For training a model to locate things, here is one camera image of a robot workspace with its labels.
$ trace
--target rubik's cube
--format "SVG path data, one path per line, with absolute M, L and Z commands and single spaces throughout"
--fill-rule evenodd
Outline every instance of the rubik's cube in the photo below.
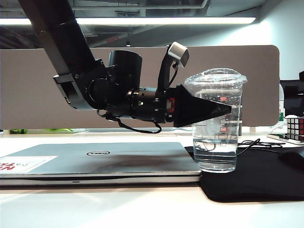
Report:
M 288 118 L 287 133 L 304 135 L 304 118 Z

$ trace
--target silver laptop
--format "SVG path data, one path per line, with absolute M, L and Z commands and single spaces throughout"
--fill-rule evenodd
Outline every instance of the silver laptop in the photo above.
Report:
M 178 183 L 201 171 L 178 142 L 42 144 L 0 158 L 0 185 Z

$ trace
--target fluorescent light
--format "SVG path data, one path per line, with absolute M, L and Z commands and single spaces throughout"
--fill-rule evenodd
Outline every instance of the fluorescent light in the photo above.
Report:
M 30 21 L 27 18 L 1 18 L 0 25 L 30 25 Z
M 256 18 L 77 18 L 79 25 L 224 25 L 250 24 Z M 30 25 L 29 19 L 0 19 L 0 25 Z

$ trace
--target dell logo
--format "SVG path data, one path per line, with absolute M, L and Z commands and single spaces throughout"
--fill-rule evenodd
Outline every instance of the dell logo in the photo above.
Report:
M 89 155 L 89 156 L 103 156 L 103 155 L 107 155 L 109 153 L 110 153 L 109 151 L 93 151 L 93 152 L 87 153 L 87 155 Z

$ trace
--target water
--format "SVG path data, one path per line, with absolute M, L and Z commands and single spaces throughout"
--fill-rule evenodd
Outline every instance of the water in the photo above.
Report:
M 231 172 L 237 163 L 236 139 L 195 138 L 194 159 L 203 171 Z

